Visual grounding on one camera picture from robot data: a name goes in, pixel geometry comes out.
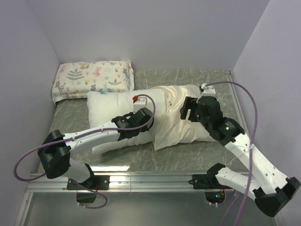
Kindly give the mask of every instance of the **wall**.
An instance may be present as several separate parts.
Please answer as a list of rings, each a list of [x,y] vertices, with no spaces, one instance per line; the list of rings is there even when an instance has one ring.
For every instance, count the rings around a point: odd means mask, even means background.
[[[13,166],[49,132],[59,61],[25,0],[1,1],[0,21],[0,218],[1,225],[10,226],[26,187],[14,178]],[[37,155],[26,159],[20,175],[28,177],[37,160]]]
[[[233,69],[269,0],[28,0],[61,62]]]
[[[255,143],[286,175],[301,181],[301,1],[271,0],[234,68],[258,105]],[[239,90],[249,128],[253,107]],[[283,209],[287,225],[301,221],[301,193]]]

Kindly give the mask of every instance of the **pillow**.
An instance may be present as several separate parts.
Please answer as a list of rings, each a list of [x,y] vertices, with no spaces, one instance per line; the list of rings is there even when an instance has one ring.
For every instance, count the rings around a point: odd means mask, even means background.
[[[52,87],[52,100],[87,98],[89,91],[129,92],[134,90],[131,61],[66,63],[59,66]]]
[[[153,127],[137,137],[117,142],[105,143],[93,147],[93,154],[101,154],[110,150],[129,145],[153,142],[157,151],[177,143],[198,141],[215,141],[200,123],[180,119],[180,108],[186,96],[198,97],[199,87],[186,86],[158,86],[151,89],[137,90],[131,93],[88,93],[88,108],[90,127],[101,125],[118,115],[133,111],[132,97],[137,94],[148,94],[156,103],[155,121]],[[147,108],[152,111],[152,103],[148,101]]]
[[[160,125],[161,115],[165,112],[166,102],[162,89],[136,90],[127,93],[106,93],[88,92],[87,105],[89,109],[90,127],[96,127],[111,121],[116,116],[125,115],[133,112],[132,98],[138,94],[147,94],[152,97],[156,103],[156,113],[154,123],[149,131],[140,133],[131,139],[123,139],[116,142],[105,143],[92,148],[93,154],[102,154],[104,152],[115,150],[125,146],[145,144],[154,140],[157,128]],[[152,102],[147,99],[146,107],[153,111]]]
[[[160,125],[154,139],[154,149],[159,150],[178,143],[191,143],[192,141],[214,140],[201,123],[180,119],[180,109],[184,105],[185,97],[199,97],[199,87],[186,86],[160,86],[165,93],[166,112],[161,115]]]

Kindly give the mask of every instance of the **pillowcase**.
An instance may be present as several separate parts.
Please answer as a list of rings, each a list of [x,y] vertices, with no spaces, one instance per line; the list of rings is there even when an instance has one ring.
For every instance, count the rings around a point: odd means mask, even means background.
[[[131,61],[65,63],[59,66],[52,87],[52,100],[87,98],[89,91],[129,92],[134,90]]]
[[[157,128],[160,125],[161,115],[165,112],[166,101],[162,89],[136,90],[127,93],[106,93],[88,92],[87,105],[89,109],[90,127],[96,127],[111,121],[116,116],[122,116],[133,112],[132,98],[138,94],[147,94],[154,99],[156,103],[156,112],[154,123],[149,131],[142,132],[131,139],[123,139],[116,142],[109,142],[92,148],[93,154],[102,154],[104,152],[115,150],[125,146],[145,144],[154,140]],[[153,111],[151,100],[147,98],[146,107]]]
[[[156,131],[154,148],[159,150],[178,143],[214,140],[201,123],[180,119],[180,109],[184,105],[185,97],[199,97],[198,86],[160,86],[165,93],[166,112],[161,115],[160,126]]]
[[[180,109],[184,104],[185,97],[198,97],[200,95],[199,87],[194,85],[158,86],[130,93],[100,94],[88,92],[90,127],[99,126],[116,116],[132,112],[132,97],[138,94],[148,94],[156,103],[153,127],[131,139],[93,147],[93,154],[101,154],[130,145],[145,144],[150,141],[153,142],[156,151],[177,143],[190,143],[194,140],[215,141],[200,123],[180,119]],[[153,110],[150,100],[147,102],[147,108]]]

